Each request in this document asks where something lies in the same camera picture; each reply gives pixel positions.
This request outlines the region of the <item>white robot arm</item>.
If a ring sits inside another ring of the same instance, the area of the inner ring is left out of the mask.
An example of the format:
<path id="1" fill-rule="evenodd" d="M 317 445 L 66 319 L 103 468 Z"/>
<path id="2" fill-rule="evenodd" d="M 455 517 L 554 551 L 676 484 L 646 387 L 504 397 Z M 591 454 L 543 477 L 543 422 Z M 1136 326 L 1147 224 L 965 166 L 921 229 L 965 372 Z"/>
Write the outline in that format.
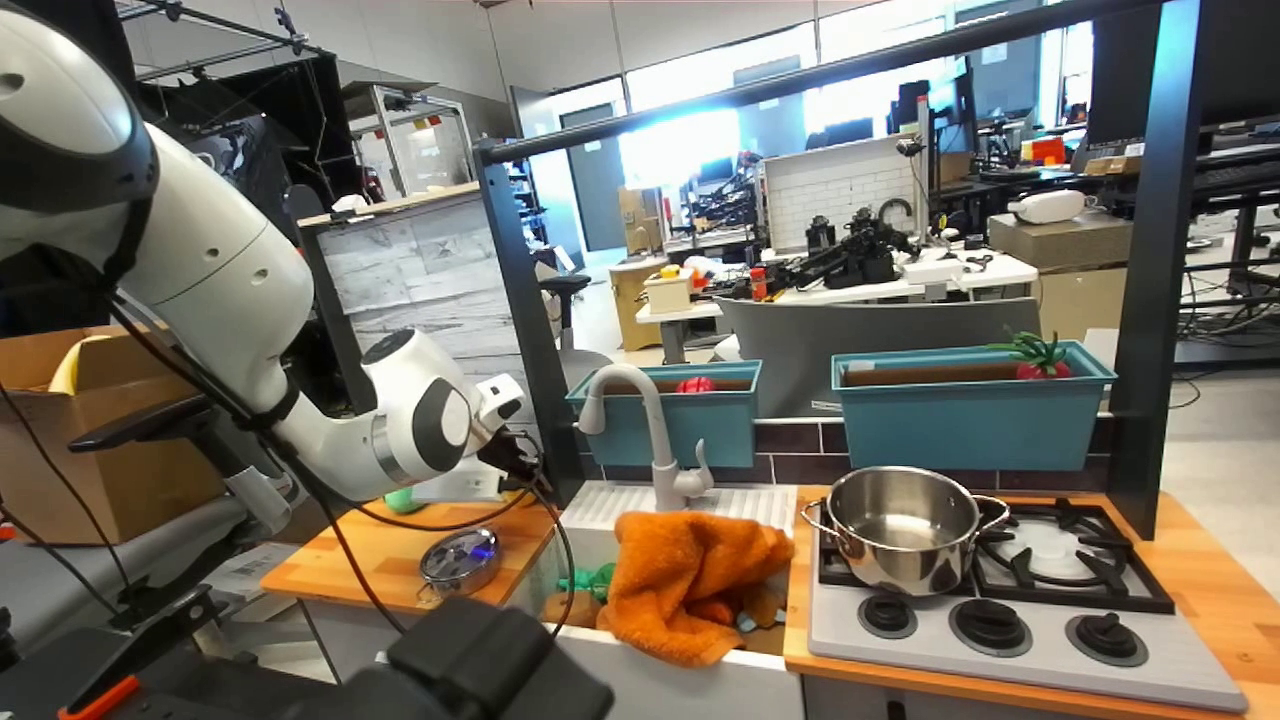
<path id="1" fill-rule="evenodd" d="M 341 501 L 381 501 L 482 459 L 511 481 L 536 466 L 504 430 L 516 381 L 489 402 L 426 331 L 366 357 L 372 410 L 327 416 L 284 367 L 317 285 L 291 240 L 51 26 L 0 14 L 0 257 L 56 249 L 103 296 L 133 296 L 232 402 L 264 445 Z"/>

